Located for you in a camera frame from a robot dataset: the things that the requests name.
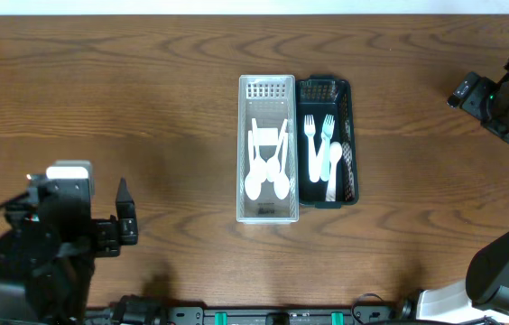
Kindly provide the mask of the pale green plastic fork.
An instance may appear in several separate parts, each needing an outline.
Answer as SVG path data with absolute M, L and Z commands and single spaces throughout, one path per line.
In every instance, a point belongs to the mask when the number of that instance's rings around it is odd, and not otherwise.
M 326 143 L 325 152 L 324 152 L 324 160 L 322 164 L 322 170 L 319 174 L 319 178 L 322 181 L 328 181 L 329 180 L 329 154 L 330 154 L 330 143 L 331 138 L 334 132 L 334 126 L 335 126 L 335 118 L 333 115 L 326 115 L 325 119 L 323 121 L 323 126 L 321 128 L 321 134 L 324 134 L 328 141 Z

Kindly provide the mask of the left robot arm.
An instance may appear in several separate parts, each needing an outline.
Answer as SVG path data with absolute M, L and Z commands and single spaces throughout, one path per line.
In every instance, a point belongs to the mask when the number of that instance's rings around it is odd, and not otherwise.
M 98 258 L 118 257 L 138 242 L 134 199 L 125 180 L 116 213 L 91 215 L 89 179 L 31 177 L 5 205 L 10 230 L 0 236 L 0 322 L 81 324 Z

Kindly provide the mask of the black plastic basket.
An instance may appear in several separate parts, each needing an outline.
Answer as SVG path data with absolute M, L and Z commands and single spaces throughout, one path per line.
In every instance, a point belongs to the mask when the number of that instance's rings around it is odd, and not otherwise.
M 338 209 L 343 205 L 353 205 L 358 202 L 359 184 L 352 108 L 351 85 L 345 79 L 314 75 L 296 81 L 300 203 L 322 209 Z M 308 140 L 303 131 L 305 115 L 314 117 L 316 126 L 314 141 L 317 153 L 325 116 L 333 115 L 335 118 L 330 144 L 339 142 L 342 146 L 342 157 L 337 167 L 335 201 L 326 201 L 328 181 L 319 179 L 318 182 L 312 183 L 309 179 Z

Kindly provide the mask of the clear plastic basket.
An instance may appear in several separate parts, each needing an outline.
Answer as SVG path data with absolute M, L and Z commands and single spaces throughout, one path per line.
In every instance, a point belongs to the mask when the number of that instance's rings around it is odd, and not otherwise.
M 266 161 L 266 181 L 260 196 L 250 200 L 245 193 L 249 172 L 247 132 L 252 119 L 258 125 L 260 153 Z M 286 175 L 290 191 L 284 200 L 274 192 L 274 182 L 267 180 L 267 161 L 274 155 L 283 120 L 288 121 Z M 236 145 L 236 220 L 245 224 L 289 224 L 299 220 L 299 185 L 295 78 L 293 75 L 242 75 L 238 80 Z

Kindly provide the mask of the white plastic spoon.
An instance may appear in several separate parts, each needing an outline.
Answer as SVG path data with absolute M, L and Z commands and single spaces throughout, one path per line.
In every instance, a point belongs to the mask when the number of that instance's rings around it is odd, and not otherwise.
M 269 182 L 274 182 L 275 178 L 277 177 L 277 175 L 281 169 L 281 164 L 279 163 L 278 155 L 282 148 L 282 143 L 283 143 L 283 138 L 285 136 L 287 123 L 288 123 L 288 121 L 286 119 L 284 119 L 282 122 L 282 127 L 280 130 L 279 136 L 278 136 L 278 141 L 277 141 L 277 145 L 275 147 L 274 155 L 267 161 L 267 180 Z
M 252 132 L 254 140 L 254 174 L 259 182 L 266 181 L 266 161 L 260 153 L 260 145 L 258 141 L 258 125 L 255 118 L 252 119 Z
M 260 196 L 262 183 L 260 180 L 260 169 L 255 162 L 254 136 L 252 131 L 247 132 L 247 151 L 249 172 L 245 177 L 245 193 L 250 200 L 255 201 Z
M 288 155 L 288 135 L 285 135 L 282 140 L 281 169 L 279 171 L 279 174 L 275 177 L 273 185 L 275 195 L 279 200 L 284 200 L 288 196 L 290 191 L 290 181 L 288 176 L 286 175 L 287 155 Z
M 329 181 L 326 190 L 326 201 L 335 201 L 337 195 L 337 167 L 342 157 L 342 146 L 339 142 L 333 142 L 330 145 L 330 169 Z

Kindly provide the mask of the white plastic fork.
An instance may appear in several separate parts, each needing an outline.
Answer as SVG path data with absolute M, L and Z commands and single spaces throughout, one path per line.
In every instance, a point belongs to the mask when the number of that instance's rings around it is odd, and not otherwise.
M 316 171 L 318 173 L 321 173 L 321 170 L 322 170 L 322 164 L 323 164 L 323 160 L 324 160 L 324 152 L 325 152 L 325 147 L 326 147 L 327 141 L 328 141 L 327 137 L 324 134 L 322 134 L 319 151 L 318 151 L 317 157 L 316 157 L 316 166 L 315 166 Z
M 319 161 L 315 148 L 314 137 L 316 134 L 316 126 L 313 115 L 304 116 L 304 134 L 308 140 L 308 172 L 309 179 L 312 183 L 319 181 Z

